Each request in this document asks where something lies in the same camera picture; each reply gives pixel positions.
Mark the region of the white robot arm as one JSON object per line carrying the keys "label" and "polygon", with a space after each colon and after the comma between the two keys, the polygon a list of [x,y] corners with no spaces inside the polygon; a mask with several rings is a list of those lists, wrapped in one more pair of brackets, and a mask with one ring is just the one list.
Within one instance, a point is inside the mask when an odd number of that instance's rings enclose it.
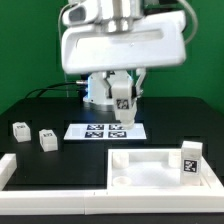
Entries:
{"label": "white robot arm", "polygon": [[198,31],[187,0],[149,12],[144,0],[80,0],[62,15],[61,62],[68,75],[84,75],[87,104],[111,105],[141,95],[148,68],[177,66]]}

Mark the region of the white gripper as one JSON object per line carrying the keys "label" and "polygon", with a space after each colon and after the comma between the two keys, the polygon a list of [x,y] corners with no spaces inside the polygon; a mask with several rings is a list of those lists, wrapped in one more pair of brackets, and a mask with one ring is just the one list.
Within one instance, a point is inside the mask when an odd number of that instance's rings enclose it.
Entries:
{"label": "white gripper", "polygon": [[[183,11],[154,14],[134,22],[129,32],[104,33],[91,24],[67,29],[62,37],[62,68],[68,74],[136,69],[132,97],[140,98],[149,67],[175,66],[186,59],[182,32]],[[103,73],[106,96],[112,99],[109,82],[114,72]]]}

